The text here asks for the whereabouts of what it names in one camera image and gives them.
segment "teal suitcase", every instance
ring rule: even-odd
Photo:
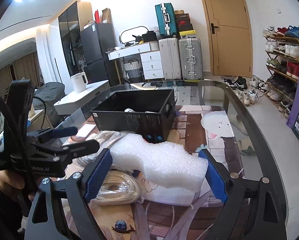
[[[176,20],[174,8],[171,3],[161,3],[155,5],[157,21],[159,23],[160,34],[165,37],[177,36]]]

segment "glass table top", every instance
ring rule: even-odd
[[[59,127],[75,126],[80,130],[84,125],[95,125],[90,110],[117,91],[161,89],[173,89],[176,100],[177,114],[168,141],[183,145],[184,149],[193,156],[198,156],[200,150],[207,149],[229,172],[235,172],[245,179],[259,181],[262,177],[268,178],[275,189],[283,216],[286,217],[285,191],[272,152],[250,113],[224,83],[211,80],[164,81],[111,87],[74,112]],[[100,143],[102,149],[111,147],[125,134],[104,133],[99,131],[97,126],[92,126],[90,130],[85,131],[84,137],[71,136],[55,139],[49,143],[62,147],[93,138]],[[94,159],[95,156],[75,159],[66,170],[67,176],[82,171],[87,163]],[[148,226],[145,225],[145,228],[147,227],[148,231],[148,227],[153,227],[151,236],[164,238],[170,229],[173,230],[173,225],[176,226],[176,221],[188,215],[188,207],[195,199],[211,192],[206,180],[203,181],[200,192],[195,193],[183,188],[166,189],[148,181],[142,173],[133,174],[132,177],[140,191],[139,200],[135,204],[102,205],[93,200],[89,203],[96,222],[107,239],[132,239],[131,235],[135,230],[142,230],[135,215],[139,210],[146,211]],[[119,191],[120,187],[111,189]],[[223,203],[210,193],[197,208],[191,222],[188,222],[186,239],[198,239],[212,225],[222,208]],[[241,222],[245,219],[244,211],[247,210],[248,200],[246,199],[241,207],[242,215],[239,216],[235,227],[243,226]],[[73,220],[70,222],[70,229],[75,232]]]

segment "beige rope bundle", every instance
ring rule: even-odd
[[[139,187],[135,179],[121,171],[110,171],[95,201],[99,205],[122,205],[136,202]]]

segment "silver suitcase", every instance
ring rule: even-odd
[[[162,67],[166,80],[182,78],[177,38],[159,40]]]
[[[197,80],[203,78],[203,60],[201,41],[198,38],[180,39],[181,69],[183,79]]]

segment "door frame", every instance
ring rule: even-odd
[[[209,45],[209,52],[210,52],[210,68],[211,68],[211,72],[212,75],[219,75],[218,71],[219,70],[214,70],[214,56],[213,56],[213,43],[212,43],[212,31],[211,31],[211,23],[208,17],[208,5],[207,5],[207,1],[206,0],[202,0],[203,3],[203,8],[204,8],[204,14],[205,14],[205,19],[206,19],[206,26],[208,29],[208,45]],[[248,19],[248,29],[249,29],[249,38],[250,38],[250,52],[251,52],[251,62],[250,62],[250,76],[252,77],[252,73],[253,73],[253,40],[252,40],[252,29],[251,29],[251,21],[250,21],[250,17],[249,17],[249,13],[248,13],[248,7],[246,4],[246,0],[243,0],[245,9],[246,9],[246,16]]]

